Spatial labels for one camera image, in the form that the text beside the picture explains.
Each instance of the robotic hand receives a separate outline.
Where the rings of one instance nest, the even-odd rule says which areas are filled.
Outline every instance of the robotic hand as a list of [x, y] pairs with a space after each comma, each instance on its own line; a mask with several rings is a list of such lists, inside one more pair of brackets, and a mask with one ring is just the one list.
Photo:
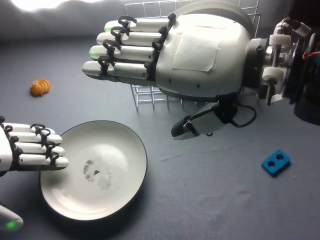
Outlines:
[[[68, 166], [62, 138], [41, 124], [7, 123], [0, 116], [0, 177], [9, 171], [61, 170]], [[21, 228], [23, 220], [0, 204], [0, 232]]]
[[[257, 116], [253, 107], [238, 101], [242, 87], [262, 87], [267, 105], [272, 95], [283, 91], [283, 72], [298, 56], [284, 31], [290, 24], [303, 37], [310, 33], [286, 18], [267, 46], [268, 39], [254, 38], [249, 16], [223, 1], [191, 3], [167, 18], [120, 16], [98, 35], [99, 45], [89, 52], [95, 61], [86, 62], [82, 71], [94, 79], [158, 87], [168, 96], [208, 103], [173, 126], [175, 139], [209, 134], [228, 123], [241, 128]], [[238, 106], [253, 110], [247, 123], [233, 120]]]

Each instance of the round plate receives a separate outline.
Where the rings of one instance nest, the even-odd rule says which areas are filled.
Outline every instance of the round plate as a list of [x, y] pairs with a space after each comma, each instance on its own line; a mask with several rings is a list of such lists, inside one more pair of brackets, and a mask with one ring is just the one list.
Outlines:
[[41, 171], [45, 201], [74, 220], [96, 220], [117, 212], [136, 195], [147, 171], [138, 135], [113, 121], [91, 121], [62, 135], [69, 166]]

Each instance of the blue block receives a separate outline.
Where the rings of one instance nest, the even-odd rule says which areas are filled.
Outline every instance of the blue block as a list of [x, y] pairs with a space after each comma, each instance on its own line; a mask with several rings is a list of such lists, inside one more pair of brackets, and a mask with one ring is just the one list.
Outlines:
[[290, 164], [290, 158], [281, 150], [276, 151], [261, 163], [271, 176], [275, 177]]

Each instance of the wire basket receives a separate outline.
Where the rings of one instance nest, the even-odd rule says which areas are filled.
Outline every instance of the wire basket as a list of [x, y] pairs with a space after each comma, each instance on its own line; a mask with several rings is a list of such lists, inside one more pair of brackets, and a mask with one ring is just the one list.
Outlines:
[[[234, 4], [245, 11], [252, 20], [253, 27], [255, 29], [254, 38], [257, 36], [260, 13], [257, 13], [259, 0], [223, 0]], [[164, 1], [150, 1], [150, 2], [137, 2], [128, 3], [124, 5], [126, 14], [136, 19], [152, 19], [152, 18], [166, 18], [169, 13], [175, 10], [191, 4], [193, 0], [164, 0]], [[152, 103], [153, 109], [155, 109], [156, 102], [166, 102], [169, 106], [169, 101], [179, 100], [183, 107], [184, 101], [169, 97], [163, 94], [159, 88], [153, 86], [138, 86], [130, 85], [131, 92], [134, 100], [136, 110], [139, 109], [139, 103]]]

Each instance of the metal wire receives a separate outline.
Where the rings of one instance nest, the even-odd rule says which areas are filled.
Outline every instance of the metal wire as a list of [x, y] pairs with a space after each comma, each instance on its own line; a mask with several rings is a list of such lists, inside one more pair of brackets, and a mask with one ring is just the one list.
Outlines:
[[[128, 3], [128, 4], [124, 5], [124, 8], [125, 8], [126, 14], [128, 16], [130, 16], [130, 12], [132, 10], [134, 10], [135, 12], [138, 9], [140, 9], [141, 12], [143, 10], [142, 16], [132, 16], [132, 17], [135, 17], [136, 19], [154, 19], [154, 18], [158, 19], [158, 18], [166, 18], [167, 17], [167, 15], [162, 14], [162, 12], [163, 12], [162, 6], [164, 6], [165, 4], [170, 4], [170, 3], [174, 4], [172, 9], [170, 9], [171, 12], [174, 12], [175, 10], [177, 10], [177, 3], [178, 4], [183, 4], [183, 3], [191, 4], [192, 2], [193, 2], [193, 0], [162, 0], [162, 1], [137, 2], [137, 3]], [[247, 1], [239, 0], [238, 7], [240, 8], [240, 6], [243, 5], [245, 2], [247, 2]], [[257, 13], [258, 6], [259, 6], [259, 0], [256, 0], [255, 5], [241, 7], [241, 9], [246, 12], [254, 10], [254, 13], [248, 13], [248, 16], [252, 17], [252, 19], [251, 19], [252, 24], [255, 25], [255, 23], [256, 23], [254, 38], [256, 38], [256, 36], [257, 36], [257, 32], [258, 32], [258, 28], [259, 28], [259, 24], [260, 24], [260, 18], [261, 18], [260, 13]], [[153, 16], [151, 16], [152, 15], [151, 10], [157, 11], [157, 9], [158, 9], [158, 14], [154, 14]], [[166, 104], [169, 107], [169, 101], [177, 100], [177, 98], [171, 98], [171, 97], [166, 96], [157, 87], [153, 87], [153, 86], [145, 87], [145, 86], [138, 86], [138, 85], [130, 85], [130, 87], [131, 87], [132, 97], [134, 100], [134, 105], [135, 105], [135, 108], [137, 111], [139, 109], [139, 103], [152, 103], [152, 107], [153, 107], [153, 109], [155, 109], [155, 102], [166, 101]], [[146, 97], [146, 96], [150, 96], [150, 98], [149, 99], [141, 99], [141, 97]], [[184, 107], [184, 101], [183, 100], [180, 100], [180, 101], [181, 101], [181, 106]]]

